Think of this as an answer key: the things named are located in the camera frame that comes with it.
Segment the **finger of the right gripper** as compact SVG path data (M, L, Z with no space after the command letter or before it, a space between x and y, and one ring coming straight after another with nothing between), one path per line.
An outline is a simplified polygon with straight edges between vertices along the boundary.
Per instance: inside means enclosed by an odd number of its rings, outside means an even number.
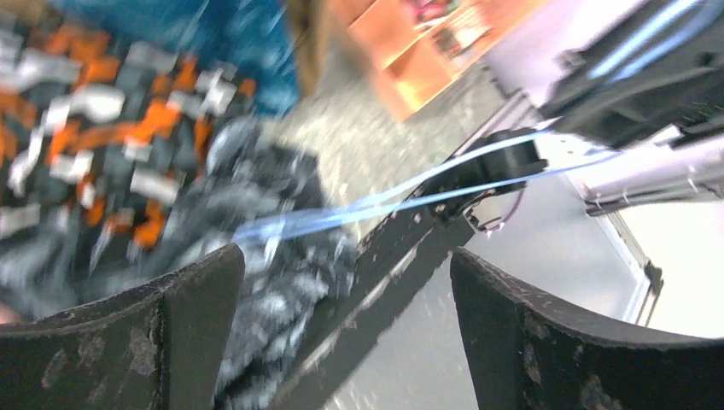
M623 149L666 126L723 130L723 3L646 1L588 48L540 108L552 130Z

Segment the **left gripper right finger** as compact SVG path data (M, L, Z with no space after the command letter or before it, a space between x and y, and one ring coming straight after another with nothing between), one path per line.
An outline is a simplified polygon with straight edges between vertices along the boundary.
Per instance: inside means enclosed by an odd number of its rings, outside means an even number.
M450 276L481 409L720 409L723 342L576 306L458 249Z

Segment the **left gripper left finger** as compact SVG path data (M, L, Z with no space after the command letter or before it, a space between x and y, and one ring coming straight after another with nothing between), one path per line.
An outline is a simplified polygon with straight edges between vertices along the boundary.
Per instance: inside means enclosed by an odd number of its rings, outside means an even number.
M243 271L230 244L116 296L3 325L2 408L211 408Z

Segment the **dark leaf print shorts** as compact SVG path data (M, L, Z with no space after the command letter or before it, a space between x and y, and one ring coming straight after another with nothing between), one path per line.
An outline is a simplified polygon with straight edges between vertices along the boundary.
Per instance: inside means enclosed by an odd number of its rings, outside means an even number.
M300 234L295 210L322 210L312 156L269 143L249 117L228 122L212 147L208 172L179 195L148 252L100 237L76 209L50 208L38 224L1 233L1 299L31 323L234 244L244 256L243 280L209 409L257 409L294 359L313 307L349 294L356 243L341 229Z

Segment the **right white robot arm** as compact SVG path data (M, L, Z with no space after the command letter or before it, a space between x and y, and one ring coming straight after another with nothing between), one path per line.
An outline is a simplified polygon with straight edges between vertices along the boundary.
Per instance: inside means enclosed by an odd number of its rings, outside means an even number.
M592 216L723 197L723 4L648 1L585 49L536 126L495 132L440 167L422 203L455 217L484 193L599 169L581 186Z

